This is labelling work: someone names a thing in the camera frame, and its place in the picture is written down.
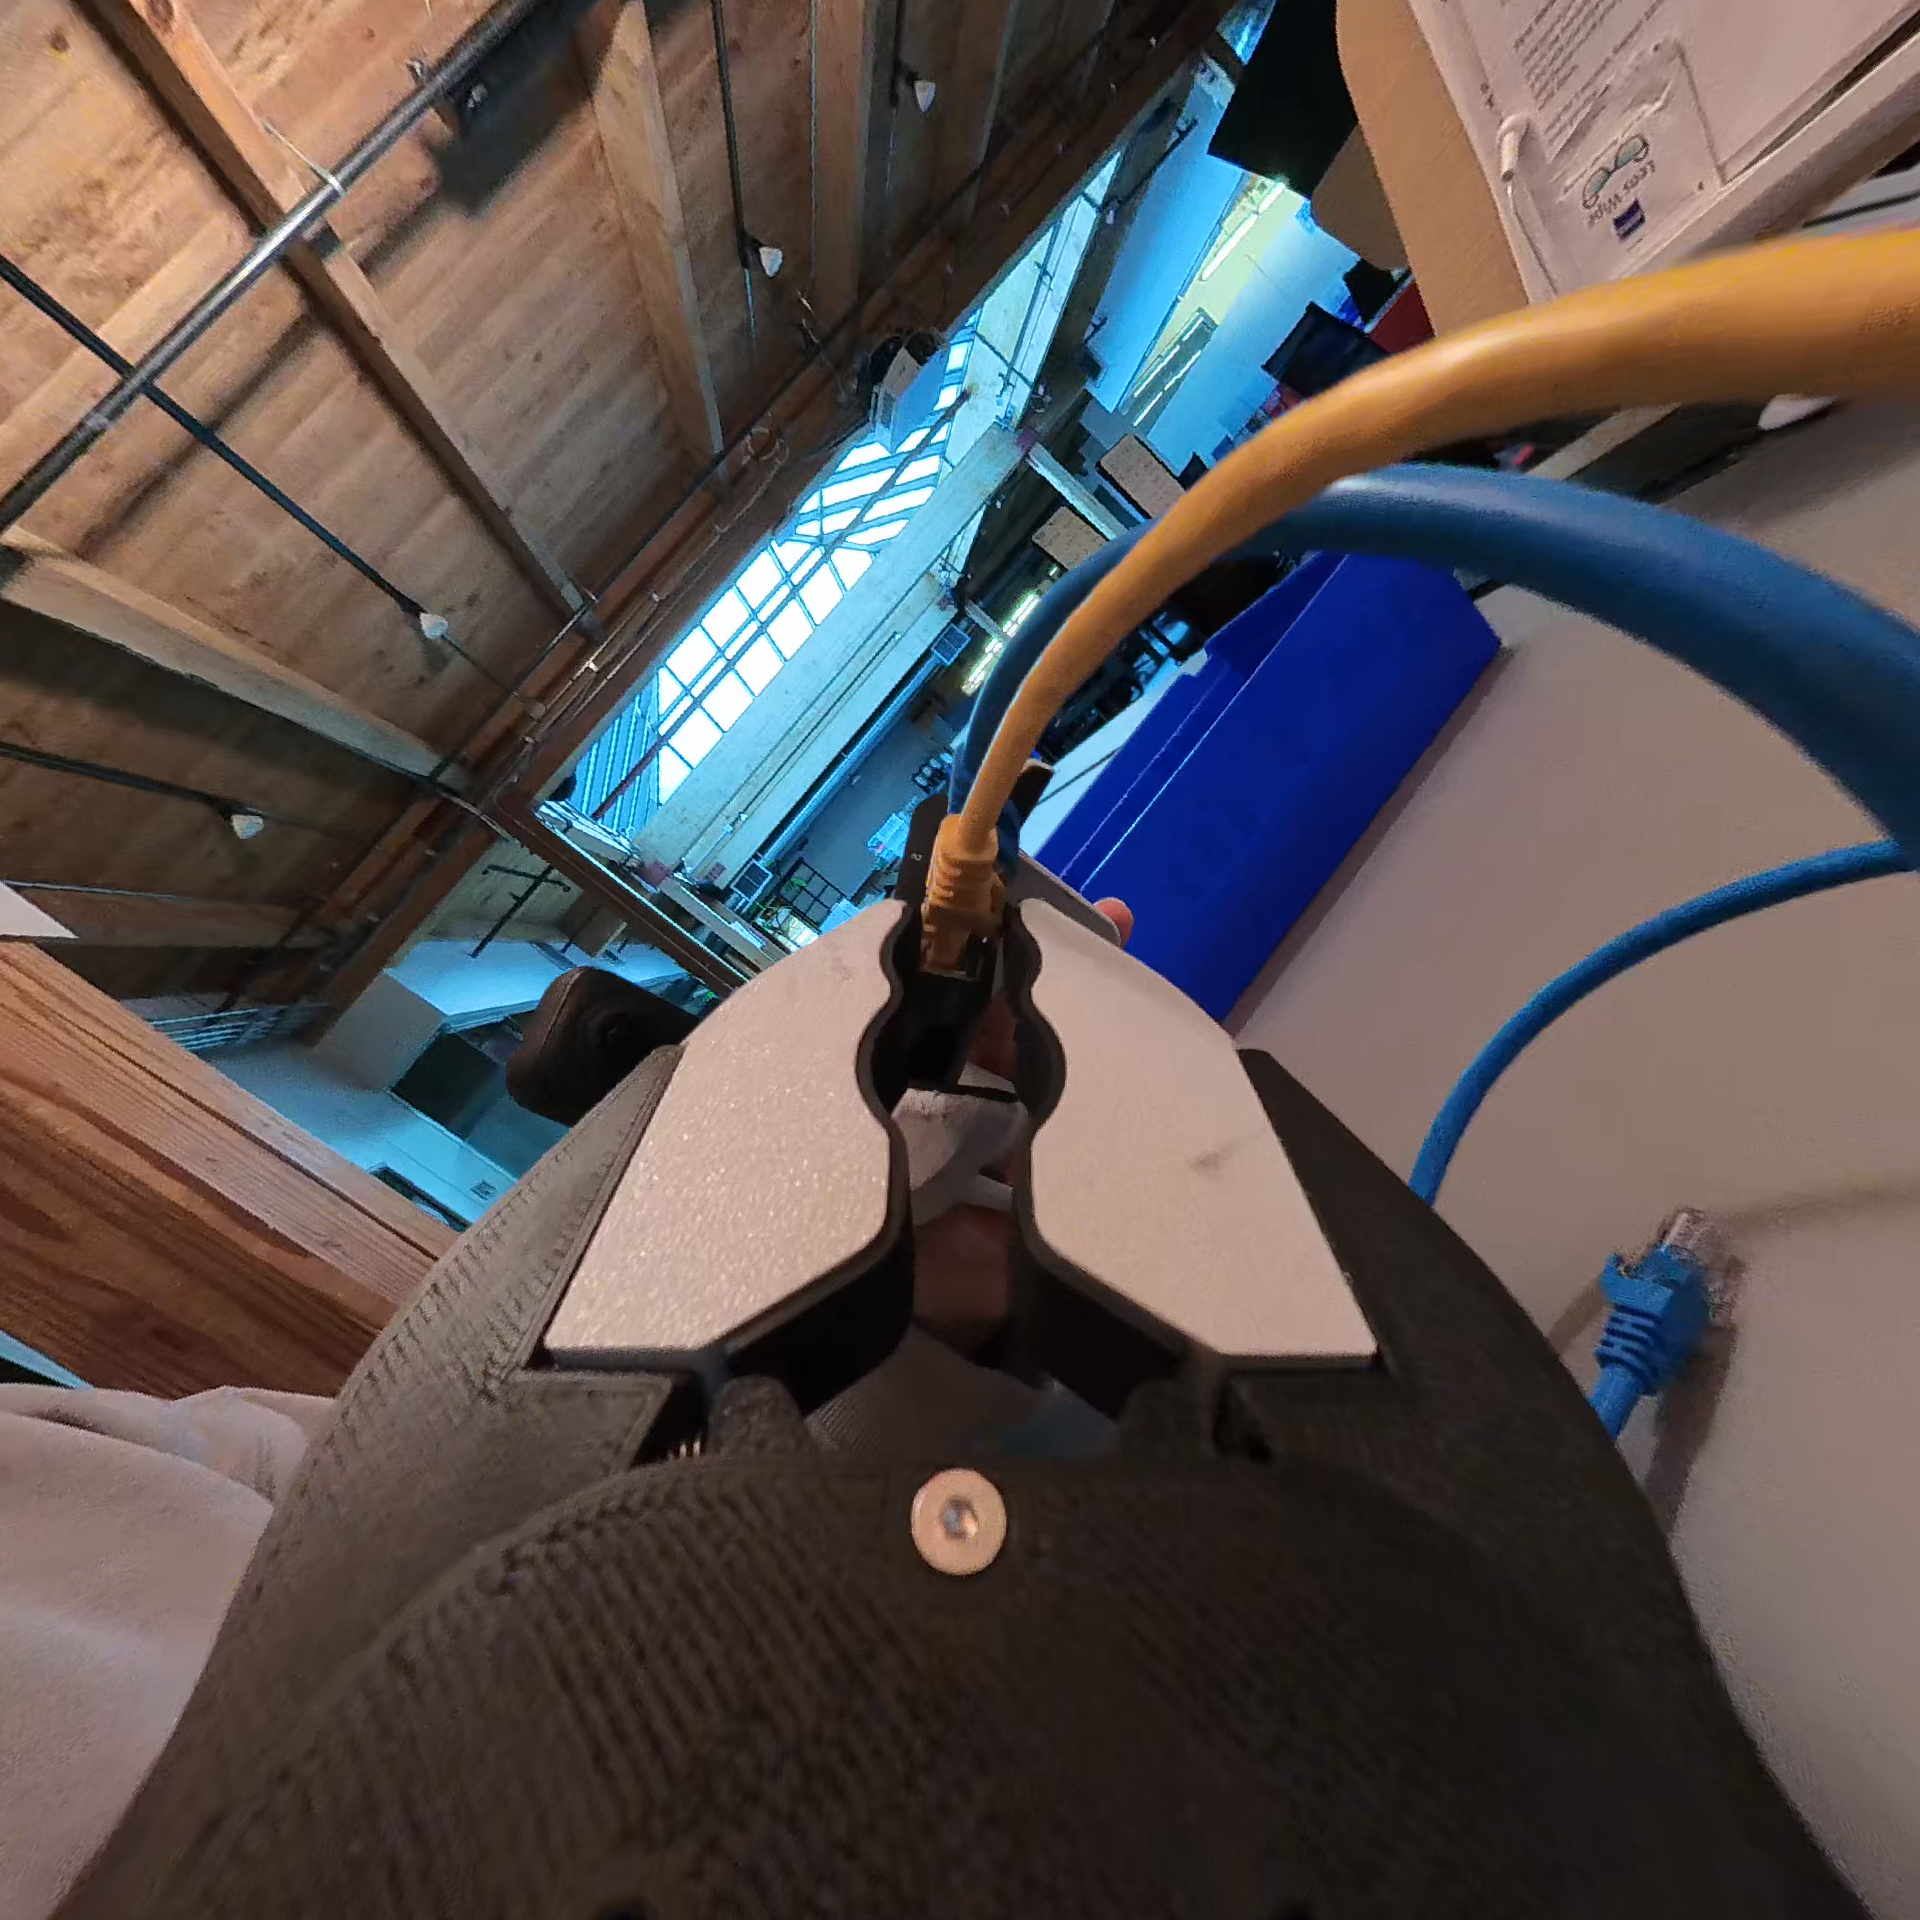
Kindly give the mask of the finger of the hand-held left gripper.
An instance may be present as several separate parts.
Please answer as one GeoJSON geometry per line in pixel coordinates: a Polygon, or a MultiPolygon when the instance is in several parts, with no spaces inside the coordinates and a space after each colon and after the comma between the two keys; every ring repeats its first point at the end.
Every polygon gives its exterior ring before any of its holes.
{"type": "Polygon", "coordinates": [[[994,1167],[1028,1141],[1016,1088],[906,1088],[893,1129],[912,1164],[912,1218],[1013,1213],[1013,1179],[994,1167]]]}

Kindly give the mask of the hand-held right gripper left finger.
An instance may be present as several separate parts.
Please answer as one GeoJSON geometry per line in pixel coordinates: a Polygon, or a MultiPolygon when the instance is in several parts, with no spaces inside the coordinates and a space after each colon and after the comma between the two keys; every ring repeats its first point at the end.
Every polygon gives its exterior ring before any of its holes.
{"type": "Polygon", "coordinates": [[[866,905],[681,1047],[543,1356],[687,1381],[865,1381],[912,1329],[912,1184],[874,1047],[912,905],[866,905]]]}

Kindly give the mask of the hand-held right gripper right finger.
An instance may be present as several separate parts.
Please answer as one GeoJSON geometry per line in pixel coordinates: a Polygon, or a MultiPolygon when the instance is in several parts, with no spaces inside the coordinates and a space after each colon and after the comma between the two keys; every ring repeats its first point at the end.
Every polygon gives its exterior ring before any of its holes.
{"type": "Polygon", "coordinates": [[[1234,1039],[1047,897],[1003,913],[1016,1345],[1124,1420],[1144,1386],[1361,1378],[1383,1336],[1234,1039]]]}

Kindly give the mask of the black network splitter box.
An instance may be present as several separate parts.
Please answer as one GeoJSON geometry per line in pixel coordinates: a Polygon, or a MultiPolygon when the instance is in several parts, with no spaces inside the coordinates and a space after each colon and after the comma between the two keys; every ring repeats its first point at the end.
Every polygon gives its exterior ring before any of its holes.
{"type": "Polygon", "coordinates": [[[924,957],[924,909],[939,892],[939,842],[947,828],[947,799],[932,796],[912,816],[912,842],[902,860],[902,932],[883,942],[883,967],[902,1002],[878,1033],[874,1072],[883,1094],[902,1088],[964,1088],[964,1069],[980,1065],[1013,1080],[1013,1094],[1041,1120],[1063,1083],[1070,1059],[1060,1033],[1038,1012],[1041,942],[1038,892],[1019,885],[1041,876],[1016,860],[1016,876],[994,871],[994,925],[956,932],[950,957],[924,957]]]}

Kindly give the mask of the grey desk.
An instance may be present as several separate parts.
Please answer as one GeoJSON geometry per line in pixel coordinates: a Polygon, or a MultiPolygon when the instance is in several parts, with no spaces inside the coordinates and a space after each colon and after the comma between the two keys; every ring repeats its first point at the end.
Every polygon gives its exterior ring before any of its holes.
{"type": "MultiPolygon", "coordinates": [[[[1881,838],[1669,656],[1517,586],[1504,664],[1234,1012],[1395,1177],[1477,1047],[1626,925],[1881,838]]],[[[1676,1205],[1732,1329],[1626,1436],[1727,1682],[1879,1914],[1913,1914],[1913,876],[1718,925],[1494,1088],[1448,1228],[1595,1381],[1600,1269],[1676,1205]]]]}

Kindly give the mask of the person's left hand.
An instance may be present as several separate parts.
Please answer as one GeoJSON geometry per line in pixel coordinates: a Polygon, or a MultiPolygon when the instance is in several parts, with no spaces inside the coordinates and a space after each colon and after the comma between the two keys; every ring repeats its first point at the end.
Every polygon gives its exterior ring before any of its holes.
{"type": "Polygon", "coordinates": [[[975,1179],[917,1222],[917,1329],[956,1356],[985,1356],[1013,1323],[1013,1258],[1013,1184],[975,1179]]]}

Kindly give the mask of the large grid window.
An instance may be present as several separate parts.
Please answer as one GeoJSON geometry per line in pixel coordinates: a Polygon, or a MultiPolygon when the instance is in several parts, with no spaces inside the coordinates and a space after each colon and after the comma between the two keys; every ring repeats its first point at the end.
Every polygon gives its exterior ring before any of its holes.
{"type": "Polygon", "coordinates": [[[906,534],[917,508],[947,474],[947,442],[964,385],[912,428],[902,451],[857,442],[712,594],[687,637],[659,656],[651,681],[589,747],[567,812],[636,838],[785,675],[815,629],[874,574],[878,553],[906,534]]]}

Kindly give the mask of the blue plastic bin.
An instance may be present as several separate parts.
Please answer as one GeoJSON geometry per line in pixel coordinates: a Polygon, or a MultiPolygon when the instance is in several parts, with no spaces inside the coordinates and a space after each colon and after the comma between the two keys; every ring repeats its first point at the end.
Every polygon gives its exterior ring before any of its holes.
{"type": "Polygon", "coordinates": [[[1504,639],[1443,564],[1310,556],[1070,786],[1019,854],[1125,897],[1134,957],[1229,1022],[1504,639]]]}

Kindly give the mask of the person's grey sweater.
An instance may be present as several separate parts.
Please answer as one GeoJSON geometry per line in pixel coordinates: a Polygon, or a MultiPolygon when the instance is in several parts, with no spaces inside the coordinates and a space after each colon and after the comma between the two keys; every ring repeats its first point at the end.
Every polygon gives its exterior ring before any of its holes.
{"type": "Polygon", "coordinates": [[[0,1914],[54,1914],[125,1813],[326,1413],[0,1390],[0,1914]]]}

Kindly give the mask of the wooden instruction board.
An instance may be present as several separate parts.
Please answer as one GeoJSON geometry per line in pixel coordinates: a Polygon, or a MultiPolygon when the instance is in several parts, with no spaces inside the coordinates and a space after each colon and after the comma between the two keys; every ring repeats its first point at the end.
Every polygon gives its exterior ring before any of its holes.
{"type": "Polygon", "coordinates": [[[1913,5],[1341,5],[1441,333],[1797,230],[1913,150],[1913,5]]]}

